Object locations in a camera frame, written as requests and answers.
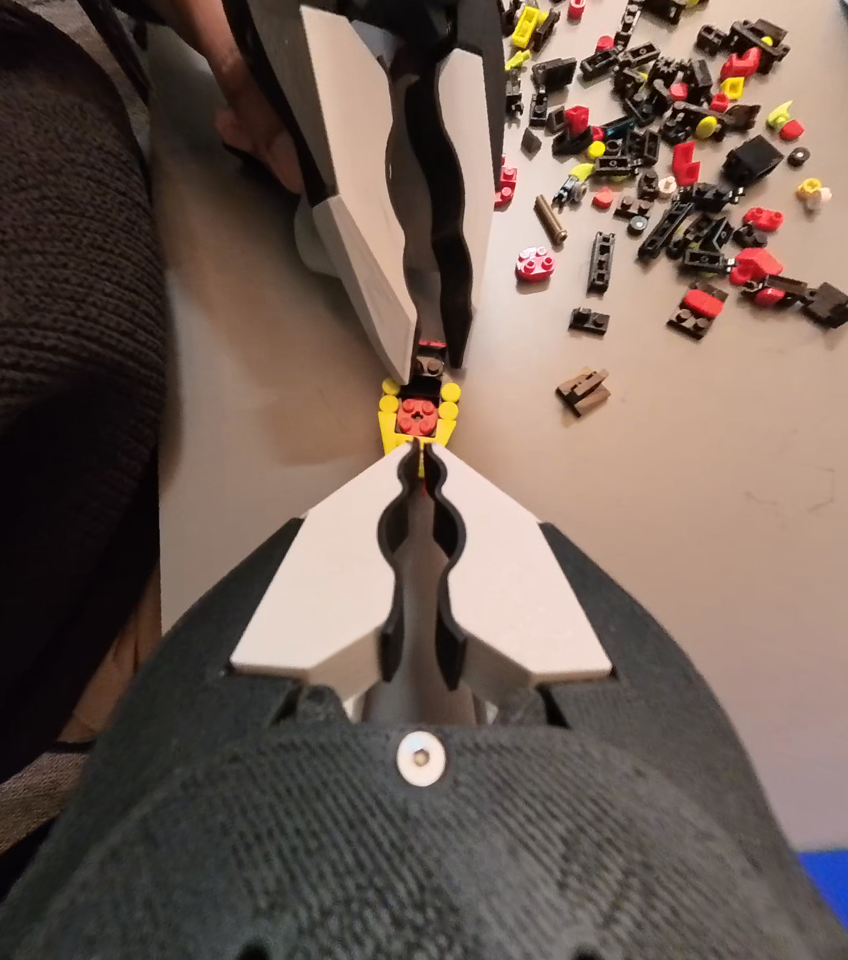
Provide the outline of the person's tan trousers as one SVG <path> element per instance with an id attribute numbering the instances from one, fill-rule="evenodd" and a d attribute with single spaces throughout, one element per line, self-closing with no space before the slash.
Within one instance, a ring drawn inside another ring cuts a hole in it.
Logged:
<path id="1" fill-rule="evenodd" d="M 87 746 L 111 725 L 118 702 L 162 638 L 161 580 L 155 568 L 142 597 L 84 689 L 57 741 L 0 784 L 0 857 L 64 808 L 77 787 Z"/>

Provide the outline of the partly built lego model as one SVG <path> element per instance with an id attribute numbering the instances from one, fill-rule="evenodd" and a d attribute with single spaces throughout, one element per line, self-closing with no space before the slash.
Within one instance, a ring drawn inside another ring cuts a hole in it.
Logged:
<path id="1" fill-rule="evenodd" d="M 450 376 L 447 344 L 420 340 L 406 384 L 390 377 L 382 381 L 378 422 L 383 454 L 414 441 L 446 447 L 457 424 L 461 394 L 460 384 Z"/>

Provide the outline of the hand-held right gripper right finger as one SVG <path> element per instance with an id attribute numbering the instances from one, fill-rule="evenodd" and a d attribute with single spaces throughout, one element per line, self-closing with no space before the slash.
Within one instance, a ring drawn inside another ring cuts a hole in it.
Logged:
<path id="1" fill-rule="evenodd" d="M 609 655 L 542 522 L 445 447 L 427 445 L 423 463 L 447 559 L 435 622 L 447 688 L 499 707 L 515 690 L 608 678 Z"/>

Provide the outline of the tan rod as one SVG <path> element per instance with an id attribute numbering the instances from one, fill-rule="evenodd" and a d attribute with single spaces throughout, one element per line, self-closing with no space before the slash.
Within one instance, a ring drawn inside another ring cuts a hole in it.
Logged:
<path id="1" fill-rule="evenodd" d="M 563 226 L 550 201 L 543 194 L 534 199 L 535 214 L 547 234 L 550 244 L 555 247 L 563 246 L 568 237 L 567 229 Z"/>

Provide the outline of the person's dark knit sweater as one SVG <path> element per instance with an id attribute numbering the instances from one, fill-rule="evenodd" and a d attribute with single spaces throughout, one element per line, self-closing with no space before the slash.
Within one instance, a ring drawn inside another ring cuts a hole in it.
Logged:
<path id="1" fill-rule="evenodd" d="M 158 554 L 164 265 L 108 74 L 0 2 L 0 784 L 47 750 Z"/>

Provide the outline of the pile of lego pieces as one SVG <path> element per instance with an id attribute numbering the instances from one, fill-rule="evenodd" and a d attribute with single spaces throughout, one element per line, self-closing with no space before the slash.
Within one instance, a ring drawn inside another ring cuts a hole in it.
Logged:
<path id="1" fill-rule="evenodd" d="M 687 56 L 634 42 L 642 18 L 675 28 L 698 5 L 626 2 L 618 28 L 593 53 L 540 58 L 562 19 L 579 22 L 585 2 L 499 2 L 509 46 L 504 119 L 526 121 L 526 158 L 549 142 L 556 160 L 575 161 L 547 197 L 555 213 L 585 201 L 612 210 L 641 240 L 638 264 L 666 257 L 693 277 L 667 326 L 694 341 L 727 302 L 721 282 L 755 307 L 802 314 L 810 290 L 825 283 L 785 276 L 768 249 L 786 221 L 782 210 L 755 205 L 733 220 L 749 189 L 811 158 L 792 102 L 766 114 L 766 133 L 757 133 L 762 107 L 743 101 L 747 82 L 790 54 L 787 30 L 765 18 L 738 19 L 728 30 L 705 23 Z"/>

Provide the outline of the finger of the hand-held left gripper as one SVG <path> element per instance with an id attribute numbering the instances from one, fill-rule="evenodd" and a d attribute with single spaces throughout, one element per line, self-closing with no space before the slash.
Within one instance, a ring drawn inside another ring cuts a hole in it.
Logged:
<path id="1" fill-rule="evenodd" d="M 497 188 L 483 61 L 399 45 L 392 61 L 392 200 L 418 327 L 441 330 L 465 365 L 478 314 Z"/>
<path id="2" fill-rule="evenodd" d="M 334 185 L 312 208 L 317 233 L 390 376 L 406 383 L 416 344 L 406 236 L 388 188 L 390 84 L 343 15 L 301 7 Z"/>

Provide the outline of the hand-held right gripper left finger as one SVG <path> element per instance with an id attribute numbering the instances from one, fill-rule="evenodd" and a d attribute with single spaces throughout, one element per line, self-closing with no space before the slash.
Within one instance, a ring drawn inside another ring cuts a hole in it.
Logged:
<path id="1" fill-rule="evenodd" d="M 234 671 L 328 687 L 342 701 L 391 681 L 406 634 L 396 553 L 420 446 L 400 445 L 312 507 L 230 657 Z"/>

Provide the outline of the person's left hand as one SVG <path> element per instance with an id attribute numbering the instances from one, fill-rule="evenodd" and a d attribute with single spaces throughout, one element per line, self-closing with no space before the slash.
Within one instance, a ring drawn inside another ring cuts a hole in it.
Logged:
<path id="1" fill-rule="evenodd" d="M 221 1 L 153 1 L 168 26 L 206 60 L 226 105 L 214 126 L 231 147 L 255 157 L 291 193 L 305 184 L 294 143 L 265 99 L 226 17 Z"/>

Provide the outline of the black bracket brick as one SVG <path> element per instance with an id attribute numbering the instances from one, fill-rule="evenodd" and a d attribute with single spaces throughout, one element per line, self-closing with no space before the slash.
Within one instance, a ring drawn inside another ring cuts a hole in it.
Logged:
<path id="1" fill-rule="evenodd" d="M 825 330 L 838 330 L 848 324 L 848 294 L 828 282 L 810 290 L 802 312 Z"/>

